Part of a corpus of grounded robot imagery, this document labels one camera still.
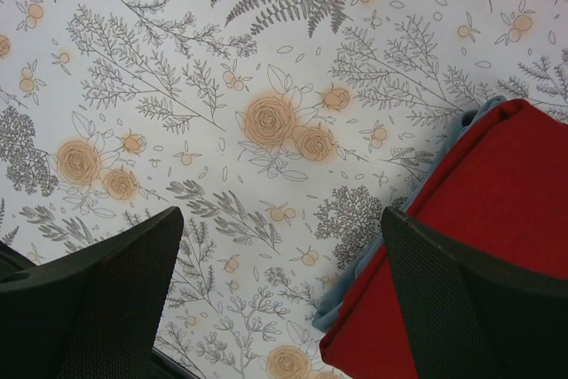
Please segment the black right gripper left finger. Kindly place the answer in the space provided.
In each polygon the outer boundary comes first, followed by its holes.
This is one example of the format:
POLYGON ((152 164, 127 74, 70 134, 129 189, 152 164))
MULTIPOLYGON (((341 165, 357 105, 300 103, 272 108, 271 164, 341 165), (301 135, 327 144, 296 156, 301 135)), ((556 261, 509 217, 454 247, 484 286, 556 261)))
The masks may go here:
POLYGON ((184 219, 177 207, 34 265, 1 246, 3 378, 181 378, 154 350, 184 219))

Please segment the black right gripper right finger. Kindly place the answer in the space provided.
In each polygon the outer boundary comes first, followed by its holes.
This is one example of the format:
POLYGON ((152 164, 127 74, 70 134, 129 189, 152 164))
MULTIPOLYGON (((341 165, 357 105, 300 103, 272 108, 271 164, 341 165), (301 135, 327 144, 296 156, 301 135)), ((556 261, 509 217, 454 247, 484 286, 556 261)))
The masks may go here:
POLYGON ((567 282, 387 208, 383 239, 420 378, 565 378, 567 282))

